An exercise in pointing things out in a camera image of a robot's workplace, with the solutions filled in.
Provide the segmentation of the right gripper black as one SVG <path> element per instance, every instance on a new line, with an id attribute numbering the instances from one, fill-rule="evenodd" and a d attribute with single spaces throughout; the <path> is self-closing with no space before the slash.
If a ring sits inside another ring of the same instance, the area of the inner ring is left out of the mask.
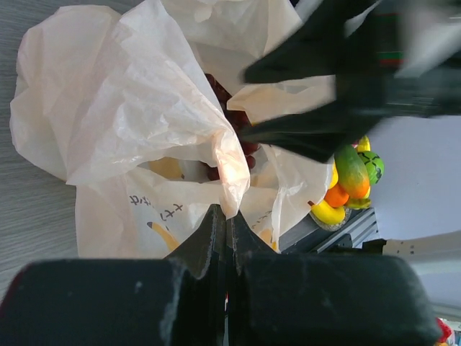
<path id="1" fill-rule="evenodd" d="M 329 75 L 360 115 L 460 115 L 460 2 L 321 1 L 243 81 Z"/>

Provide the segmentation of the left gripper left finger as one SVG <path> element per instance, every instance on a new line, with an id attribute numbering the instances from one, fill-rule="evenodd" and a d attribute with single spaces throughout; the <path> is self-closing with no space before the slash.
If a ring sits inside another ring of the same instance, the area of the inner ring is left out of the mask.
<path id="1" fill-rule="evenodd" d="M 221 345 L 225 216 L 209 207 L 164 259 L 24 266 L 1 303 L 3 345 Z"/>

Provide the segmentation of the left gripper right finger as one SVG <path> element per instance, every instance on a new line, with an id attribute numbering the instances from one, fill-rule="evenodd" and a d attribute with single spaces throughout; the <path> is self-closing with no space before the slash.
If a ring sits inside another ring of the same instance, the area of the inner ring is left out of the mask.
<path id="1" fill-rule="evenodd" d="M 227 222 L 231 345 L 433 345 L 442 331 L 399 257 L 351 249 L 278 254 L 242 216 Z"/>

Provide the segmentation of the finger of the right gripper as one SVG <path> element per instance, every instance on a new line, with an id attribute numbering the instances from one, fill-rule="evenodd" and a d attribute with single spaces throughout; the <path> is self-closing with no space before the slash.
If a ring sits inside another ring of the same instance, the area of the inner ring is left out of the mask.
<path id="1" fill-rule="evenodd" d="M 385 113 L 379 110 L 319 107 L 247 126 L 238 131 L 238 137 L 327 162 L 339 149 L 359 140 L 384 119 Z"/>

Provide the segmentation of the fake yellow bell pepper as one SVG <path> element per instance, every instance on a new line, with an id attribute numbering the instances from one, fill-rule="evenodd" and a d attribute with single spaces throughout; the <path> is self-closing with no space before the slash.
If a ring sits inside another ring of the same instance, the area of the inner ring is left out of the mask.
<path id="1" fill-rule="evenodd" d="M 339 180 L 337 168 L 336 168 L 336 163 L 333 162 L 332 164 L 332 170 L 331 170 L 331 183 L 329 185 L 329 189 L 333 188 Z"/>

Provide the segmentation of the fake yellow banana bunch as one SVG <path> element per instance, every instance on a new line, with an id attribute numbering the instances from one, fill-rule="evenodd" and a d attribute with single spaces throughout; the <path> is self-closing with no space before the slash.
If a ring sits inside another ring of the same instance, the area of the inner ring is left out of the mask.
<path id="1" fill-rule="evenodd" d="M 325 200 L 318 204 L 309 201 L 308 204 L 311 208 L 311 213 L 324 223 L 335 224 L 344 219 L 345 209 L 343 206 L 332 208 Z"/>

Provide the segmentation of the fake purple grapes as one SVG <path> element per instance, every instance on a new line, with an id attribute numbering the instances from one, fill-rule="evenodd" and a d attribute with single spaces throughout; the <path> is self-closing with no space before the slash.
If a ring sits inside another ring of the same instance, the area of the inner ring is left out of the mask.
<path id="1" fill-rule="evenodd" d="M 228 109 L 227 103 L 231 98 L 231 94 L 217 81 L 214 76 L 211 74 L 205 74 L 205 76 L 220 103 L 225 118 L 232 125 L 234 131 L 237 133 L 237 136 L 240 137 L 241 130 L 251 125 L 247 114 L 244 111 Z M 256 143 L 249 143 L 241 139 L 239 139 L 239 142 L 245 155 L 247 166 L 251 171 L 256 166 L 254 153 L 259 149 L 259 145 Z"/>

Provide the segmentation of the fake red dragon fruit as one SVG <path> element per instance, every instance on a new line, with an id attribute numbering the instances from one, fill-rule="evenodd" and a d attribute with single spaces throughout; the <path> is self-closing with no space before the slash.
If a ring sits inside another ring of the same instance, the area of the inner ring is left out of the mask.
<path id="1" fill-rule="evenodd" d="M 455 344 L 455 334 L 453 329 L 445 323 L 443 319 L 436 318 L 437 324 L 442 332 L 442 336 L 435 342 L 435 346 L 450 346 Z"/>

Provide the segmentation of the banana print plastic bag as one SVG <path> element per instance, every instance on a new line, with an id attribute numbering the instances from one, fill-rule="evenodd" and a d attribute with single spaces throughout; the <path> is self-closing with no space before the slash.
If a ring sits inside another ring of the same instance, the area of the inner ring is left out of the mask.
<path id="1" fill-rule="evenodd" d="M 323 199 L 328 164 L 262 146 L 246 168 L 207 81 L 253 123 L 329 101 L 329 77 L 240 79 L 300 23 L 288 1 L 144 1 L 126 14 L 66 6 L 26 32 L 12 141 L 76 187 L 82 257 L 165 257 L 212 204 L 274 245 Z"/>

